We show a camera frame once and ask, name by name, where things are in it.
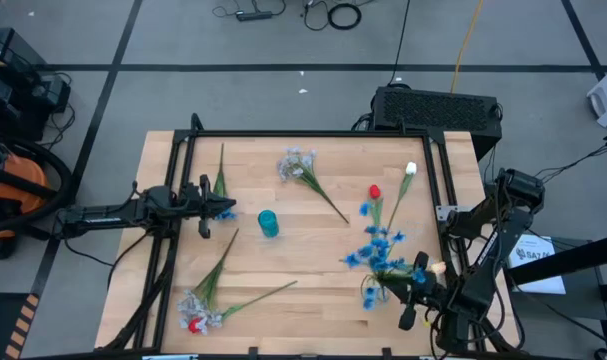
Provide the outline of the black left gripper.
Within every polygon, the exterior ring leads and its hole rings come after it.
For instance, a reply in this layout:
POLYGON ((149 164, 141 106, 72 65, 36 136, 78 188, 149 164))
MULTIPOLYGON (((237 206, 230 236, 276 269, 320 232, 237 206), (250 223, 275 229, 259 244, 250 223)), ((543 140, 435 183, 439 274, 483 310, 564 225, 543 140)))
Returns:
MULTIPOLYGON (((209 228, 209 220, 211 218, 209 205, 210 190, 210 181, 205 174, 199 177, 199 183, 197 185, 193 182, 188 182, 182 188, 182 197, 185 200, 185 217, 199 218, 198 232, 204 239, 209 239, 211 237, 209 228)), ((211 193, 211 202, 216 206, 227 207, 217 209, 212 216, 214 220, 229 220, 233 218, 233 211, 230 207, 236 204, 235 199, 211 193)))

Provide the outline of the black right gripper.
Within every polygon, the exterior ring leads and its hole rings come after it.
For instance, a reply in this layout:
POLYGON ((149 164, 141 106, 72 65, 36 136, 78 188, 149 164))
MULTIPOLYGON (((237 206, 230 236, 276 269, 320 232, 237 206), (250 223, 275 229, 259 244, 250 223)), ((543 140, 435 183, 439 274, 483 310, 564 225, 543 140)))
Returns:
POLYGON ((385 282, 393 296, 405 305, 398 327, 410 330, 414 326, 415 306, 419 304, 439 311, 444 321, 442 330, 462 330, 463 317, 453 307, 454 292, 437 282, 436 274, 428 270, 428 260, 429 255, 420 251, 408 275, 402 276, 400 281, 385 282))

